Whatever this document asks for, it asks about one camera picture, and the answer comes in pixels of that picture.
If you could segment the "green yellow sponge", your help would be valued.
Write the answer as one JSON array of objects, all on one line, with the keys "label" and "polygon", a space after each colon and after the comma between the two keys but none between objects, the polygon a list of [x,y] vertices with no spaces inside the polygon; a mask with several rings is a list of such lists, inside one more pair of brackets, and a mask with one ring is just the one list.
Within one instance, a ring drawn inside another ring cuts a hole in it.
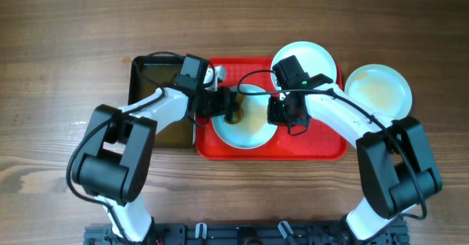
[{"label": "green yellow sponge", "polygon": [[224,117],[224,122],[230,125],[238,124],[243,118],[243,110],[238,109],[235,111],[228,112]]}]

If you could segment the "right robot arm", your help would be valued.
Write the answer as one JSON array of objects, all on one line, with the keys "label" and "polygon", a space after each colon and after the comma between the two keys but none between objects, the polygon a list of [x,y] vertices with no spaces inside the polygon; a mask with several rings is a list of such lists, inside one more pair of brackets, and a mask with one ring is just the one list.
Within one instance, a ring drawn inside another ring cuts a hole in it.
[{"label": "right robot arm", "polygon": [[270,97],[270,124],[308,128],[318,120],[356,149],[363,199],[341,221],[341,244],[367,244],[400,219],[426,218],[426,200],[443,181],[416,118],[372,111],[324,74],[310,76],[295,56],[274,64],[272,72],[285,97]]}]

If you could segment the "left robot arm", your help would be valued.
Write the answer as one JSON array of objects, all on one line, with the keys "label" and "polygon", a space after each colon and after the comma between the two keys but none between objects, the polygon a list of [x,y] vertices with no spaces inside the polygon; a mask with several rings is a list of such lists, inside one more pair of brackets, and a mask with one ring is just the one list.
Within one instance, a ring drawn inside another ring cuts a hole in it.
[{"label": "left robot arm", "polygon": [[181,67],[150,96],[114,108],[98,106],[84,138],[67,165],[66,181],[75,196],[102,205],[111,220],[110,244],[158,244],[154,218],[141,190],[147,179],[155,136],[184,118],[210,119],[237,109],[235,93],[219,84],[226,68],[210,60],[170,51],[141,58]]}]

